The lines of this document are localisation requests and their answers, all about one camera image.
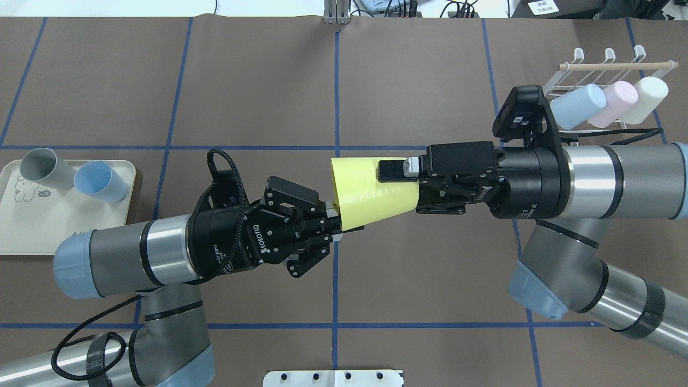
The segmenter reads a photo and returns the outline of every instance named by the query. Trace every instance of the yellow cup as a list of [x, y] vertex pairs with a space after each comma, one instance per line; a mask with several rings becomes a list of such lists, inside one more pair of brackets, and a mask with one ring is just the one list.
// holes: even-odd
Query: yellow cup
[[378, 182], [378, 161], [400, 157], [333, 158], [334, 197], [342, 231], [411, 211], [418, 204], [417, 182]]

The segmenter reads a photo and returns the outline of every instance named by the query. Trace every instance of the white wire rack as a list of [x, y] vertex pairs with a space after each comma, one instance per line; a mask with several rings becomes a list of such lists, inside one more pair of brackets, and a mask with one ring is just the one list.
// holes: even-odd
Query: white wire rack
[[[601, 63], [583, 63], [585, 60], [585, 53], [583, 52], [582, 48], [576, 48], [573, 50], [573, 61], [570, 63], [565, 62], [559, 65], [559, 70], [555, 72], [555, 74], [552, 75], [552, 78], [550, 78], [550, 80], [547, 81], [547, 83], [545, 83], [545, 85], [542, 87], [543, 91], [546, 96], [563, 96], [572, 90], [576, 90], [590, 83], [597, 84], [599, 87], [604, 88], [614, 82], [623, 80], [628, 73], [633, 70], [654, 70], [652, 76], [662, 78], [672, 69], [678, 67], [678, 62], [675, 61], [657, 63], [643, 62], [647, 55], [645, 53], [645, 48], [642, 45], [636, 45], [633, 47], [633, 50], [636, 56], [633, 58], [633, 61], [630, 61], [629, 63], [617, 63], [616, 54], [612, 48], [606, 48], [604, 50], [605, 59]], [[609, 80], [606, 80], [603, 79], [603, 75], [606, 72], [616, 72], [616, 74]], [[571, 77], [570, 75], [573, 73], [582, 75], [582, 77]], [[575, 81], [575, 83], [569, 85], [563, 84], [567, 79], [573, 79], [574, 81], [578, 79], [578, 81]], [[623, 129], [626, 128], [626, 124], [624, 122], [616, 121], [616, 123]], [[566, 132], [599, 132], [601, 130], [606, 129], [572, 130]]]

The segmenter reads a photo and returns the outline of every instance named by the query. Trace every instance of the white tray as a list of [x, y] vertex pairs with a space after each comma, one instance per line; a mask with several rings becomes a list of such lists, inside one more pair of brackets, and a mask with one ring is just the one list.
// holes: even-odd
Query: white tray
[[[79, 169], [90, 160], [66, 160]], [[104, 160], [129, 185], [124, 200], [103, 202], [72, 187], [67, 191], [23, 180], [21, 160], [0, 172], [0, 255], [54, 255], [64, 239], [127, 221], [136, 168], [126, 160]]]

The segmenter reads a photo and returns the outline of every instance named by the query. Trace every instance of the sticker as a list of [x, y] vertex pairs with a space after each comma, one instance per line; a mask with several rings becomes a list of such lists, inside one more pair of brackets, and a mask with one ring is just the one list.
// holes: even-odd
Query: sticker
[[528, 7], [533, 11], [534, 15], [553, 14], [559, 11], [554, 0], [531, 1], [528, 3]]

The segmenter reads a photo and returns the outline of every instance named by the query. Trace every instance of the cartoon drawing on tray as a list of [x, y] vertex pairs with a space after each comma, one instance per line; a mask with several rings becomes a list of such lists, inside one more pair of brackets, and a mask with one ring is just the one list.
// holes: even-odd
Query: cartoon drawing on tray
[[[36, 196], [40, 185], [35, 182], [26, 180], [22, 175], [17, 176], [17, 183], [14, 186], [14, 201], [15, 202], [30, 202]], [[41, 198], [50, 196], [50, 191], [43, 190], [38, 192]]]

